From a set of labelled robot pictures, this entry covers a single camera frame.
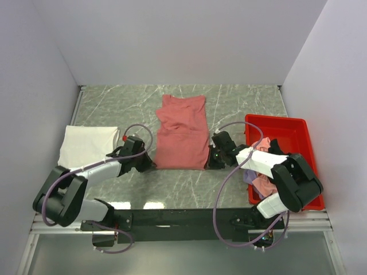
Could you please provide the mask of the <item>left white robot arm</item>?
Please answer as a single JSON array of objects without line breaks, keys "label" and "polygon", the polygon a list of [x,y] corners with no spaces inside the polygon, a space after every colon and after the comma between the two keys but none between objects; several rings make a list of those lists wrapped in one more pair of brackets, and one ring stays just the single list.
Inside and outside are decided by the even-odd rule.
[{"label": "left white robot arm", "polygon": [[107,154],[101,162],[73,171],[56,166],[36,195],[32,208],[43,218],[53,221],[50,226],[67,227],[75,221],[94,221],[101,230],[108,230],[116,224],[115,209],[101,199],[85,199],[87,188],[118,178],[132,168],[145,172],[153,166],[144,141],[128,136],[122,146]]}]

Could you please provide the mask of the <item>dark pink t shirt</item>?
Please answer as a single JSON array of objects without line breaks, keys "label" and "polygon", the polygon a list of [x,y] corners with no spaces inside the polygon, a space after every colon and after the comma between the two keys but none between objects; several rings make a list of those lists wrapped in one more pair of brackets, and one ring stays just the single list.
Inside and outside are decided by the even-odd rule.
[{"label": "dark pink t shirt", "polygon": [[209,156],[209,129],[204,95],[178,98],[162,96],[156,115],[158,169],[204,170]]}]

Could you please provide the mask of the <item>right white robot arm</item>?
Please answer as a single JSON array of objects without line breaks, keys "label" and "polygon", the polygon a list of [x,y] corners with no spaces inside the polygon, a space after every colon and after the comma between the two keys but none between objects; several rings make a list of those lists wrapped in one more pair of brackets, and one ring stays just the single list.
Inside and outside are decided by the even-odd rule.
[{"label": "right white robot arm", "polygon": [[219,161],[255,173],[252,185],[263,196],[251,216],[257,228],[267,227],[272,217],[285,211],[301,211],[323,192],[322,183],[303,155],[271,150],[269,138],[261,137],[251,146],[237,146],[229,133],[217,131],[212,141]]}]

